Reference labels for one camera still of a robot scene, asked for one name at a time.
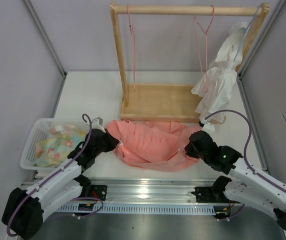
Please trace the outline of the pink pleated skirt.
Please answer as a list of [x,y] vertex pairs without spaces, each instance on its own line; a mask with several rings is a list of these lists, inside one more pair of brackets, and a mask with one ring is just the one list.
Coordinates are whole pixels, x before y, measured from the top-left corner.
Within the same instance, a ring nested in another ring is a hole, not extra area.
[[113,120],[107,131],[120,144],[114,154],[124,164],[145,170],[179,172],[199,162],[187,156],[189,137],[201,130],[199,125],[179,122],[132,122]]

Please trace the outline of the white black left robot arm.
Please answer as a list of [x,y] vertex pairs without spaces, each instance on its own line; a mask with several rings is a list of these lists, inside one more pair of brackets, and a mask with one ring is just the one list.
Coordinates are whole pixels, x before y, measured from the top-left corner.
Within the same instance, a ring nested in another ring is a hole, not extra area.
[[47,218],[67,202],[91,197],[91,180],[83,175],[101,153],[113,151],[119,144],[107,129],[89,130],[84,141],[68,154],[51,174],[27,189],[15,188],[9,195],[2,223],[7,235],[32,238]]

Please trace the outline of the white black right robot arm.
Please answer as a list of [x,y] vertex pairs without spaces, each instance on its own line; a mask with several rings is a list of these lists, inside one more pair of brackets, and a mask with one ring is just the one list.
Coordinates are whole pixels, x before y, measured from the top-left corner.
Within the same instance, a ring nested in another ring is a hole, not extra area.
[[254,208],[286,231],[286,184],[255,168],[238,151],[218,146],[204,131],[197,131],[185,147],[189,157],[203,160],[213,170],[223,173],[212,185],[215,201],[225,199]]

